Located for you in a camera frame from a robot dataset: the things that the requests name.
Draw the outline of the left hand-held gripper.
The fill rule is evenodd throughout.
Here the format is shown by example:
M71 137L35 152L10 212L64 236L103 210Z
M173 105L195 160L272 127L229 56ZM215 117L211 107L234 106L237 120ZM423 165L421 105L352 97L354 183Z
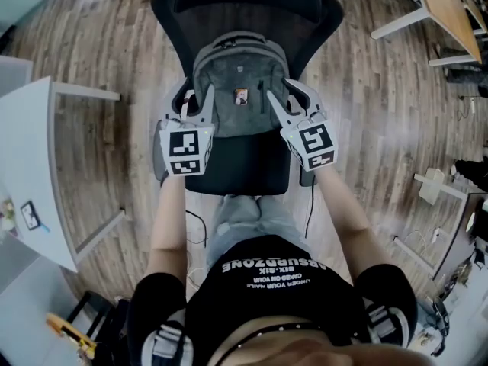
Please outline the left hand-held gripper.
M203 175L213 146L214 85L209 84L201 107L203 126L177 120L180 118L190 79L175 83L165 96L165 120L159 131L165 167L170 175Z

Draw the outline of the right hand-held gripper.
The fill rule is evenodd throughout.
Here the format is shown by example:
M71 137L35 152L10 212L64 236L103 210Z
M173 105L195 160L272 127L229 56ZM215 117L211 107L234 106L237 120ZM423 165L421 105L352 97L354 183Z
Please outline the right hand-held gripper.
M291 125L295 115L283 105L271 90L267 98L282 126L281 137L306 172L313 172L337 162L338 142L332 122L322 112L319 94L294 79L284 79L284 86L304 110L303 117Z

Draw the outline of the grey backpack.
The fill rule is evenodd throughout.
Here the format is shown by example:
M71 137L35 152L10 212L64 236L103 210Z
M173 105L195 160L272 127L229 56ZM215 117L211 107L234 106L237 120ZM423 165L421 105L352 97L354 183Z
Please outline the grey backpack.
M284 50L263 35L233 31L203 47L194 61L193 85L202 102L214 87L214 136L249 136L281 125L267 92L281 102L288 99L282 79L289 76Z

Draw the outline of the black office chair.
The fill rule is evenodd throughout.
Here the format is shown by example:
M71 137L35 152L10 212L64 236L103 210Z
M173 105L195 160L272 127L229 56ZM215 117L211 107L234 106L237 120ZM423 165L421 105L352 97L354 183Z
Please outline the black office chair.
M196 99L192 77L195 58L203 47L233 31L261 34L284 50L289 68L289 76L284 79L299 82L313 54L343 19L337 0L151 0L151 6L176 50L184 77L190 79L180 118L176 119L199 126L205 125L200 119L204 101ZM306 117L289 93L282 104L295 115L291 125ZM159 138L165 119L164 99L153 144L153 163L159 180L170 175ZM230 138L213 134L205 173L172 176L184 177L189 191L202 194L283 194L288 188L290 160L295 156L281 137L281 129L282 126L266 133Z

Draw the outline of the person's right forearm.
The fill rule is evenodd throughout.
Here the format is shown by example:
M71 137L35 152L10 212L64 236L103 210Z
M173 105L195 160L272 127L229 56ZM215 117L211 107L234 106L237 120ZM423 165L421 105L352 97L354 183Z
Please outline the person's right forearm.
M367 269L388 264L390 261L378 244L366 213L339 173L328 165L317 169L314 174L337 232L351 279L357 281Z

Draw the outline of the person's left forearm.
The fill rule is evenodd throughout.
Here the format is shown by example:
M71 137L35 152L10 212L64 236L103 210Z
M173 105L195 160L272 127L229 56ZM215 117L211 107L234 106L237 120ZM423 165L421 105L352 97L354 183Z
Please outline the person's left forearm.
M185 179L169 176L159 192L145 276L166 273L185 284L187 268Z

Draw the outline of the person's grey trousers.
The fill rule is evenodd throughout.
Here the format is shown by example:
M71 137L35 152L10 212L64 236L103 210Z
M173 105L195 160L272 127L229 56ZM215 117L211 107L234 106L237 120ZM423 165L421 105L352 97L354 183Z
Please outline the person's grey trousers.
M237 243L260 236L278 236L306 252L310 250L292 216L275 197L223 197L210 232L207 267L211 268Z

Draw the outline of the white box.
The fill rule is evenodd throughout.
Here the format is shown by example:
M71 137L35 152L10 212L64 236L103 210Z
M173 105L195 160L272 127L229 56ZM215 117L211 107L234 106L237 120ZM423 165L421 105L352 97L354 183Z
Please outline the white box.
M445 174L440 169L427 168L425 178L442 184L445 179ZM438 188L426 185L425 183L422 183L422 186L419 189L419 197L431 205L435 205L439 193L440 190Z

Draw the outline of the wooden desk with white legs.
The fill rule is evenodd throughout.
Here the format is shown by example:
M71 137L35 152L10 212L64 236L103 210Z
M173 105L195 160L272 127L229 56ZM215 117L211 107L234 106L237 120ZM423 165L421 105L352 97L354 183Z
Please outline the wooden desk with white legs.
M429 60L431 67L482 62L480 48L461 0L419 1L420 8L372 31L371 37L379 40L388 34L429 18L453 37L466 51L463 55L431 59Z

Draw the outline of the person's black printed t-shirt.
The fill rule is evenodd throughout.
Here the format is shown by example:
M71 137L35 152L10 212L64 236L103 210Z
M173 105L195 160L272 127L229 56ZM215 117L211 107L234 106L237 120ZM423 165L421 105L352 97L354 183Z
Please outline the person's black printed t-shirt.
M321 329L334 345L388 343L406 347L417 324L416 298L395 265L376 265L354 284L278 236L237 243L209 270L200 289L166 273L136 286L127 317L131 366L142 366L143 343L177 313L193 345L194 366L207 366L217 348L254 319L292 316Z

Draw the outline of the black framed marker card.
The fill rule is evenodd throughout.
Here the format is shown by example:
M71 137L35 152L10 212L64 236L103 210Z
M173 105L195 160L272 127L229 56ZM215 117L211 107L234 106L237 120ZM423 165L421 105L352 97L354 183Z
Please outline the black framed marker card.
M36 228L39 228L42 225L32 201L26 202L21 207L21 216L24 218L26 227L29 230L34 230Z

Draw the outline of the small flower bouquet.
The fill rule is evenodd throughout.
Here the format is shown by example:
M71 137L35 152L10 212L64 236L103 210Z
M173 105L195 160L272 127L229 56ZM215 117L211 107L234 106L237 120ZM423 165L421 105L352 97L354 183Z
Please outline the small flower bouquet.
M18 236L14 205L11 199L6 199L0 204L0 226L5 233L14 237Z

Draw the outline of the black stool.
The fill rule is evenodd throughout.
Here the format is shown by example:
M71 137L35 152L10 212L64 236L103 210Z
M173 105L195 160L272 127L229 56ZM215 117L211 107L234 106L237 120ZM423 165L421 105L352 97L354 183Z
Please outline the black stool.
M94 334L97 332L100 324L103 323L114 311L114 305L105 297L94 291L86 291L81 300L72 310L67 318L67 323L72 324L76 317L85 309L88 308L90 312L95 314L87 333L85 334L90 339L94 338Z

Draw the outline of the yellow tool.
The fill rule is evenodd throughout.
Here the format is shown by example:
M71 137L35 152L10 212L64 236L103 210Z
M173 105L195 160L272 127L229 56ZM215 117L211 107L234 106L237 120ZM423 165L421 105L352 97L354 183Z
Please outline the yellow tool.
M89 360L95 358L96 343L85 333L81 333L71 323L54 313L46 315L46 324L53 332L64 339L68 339Z

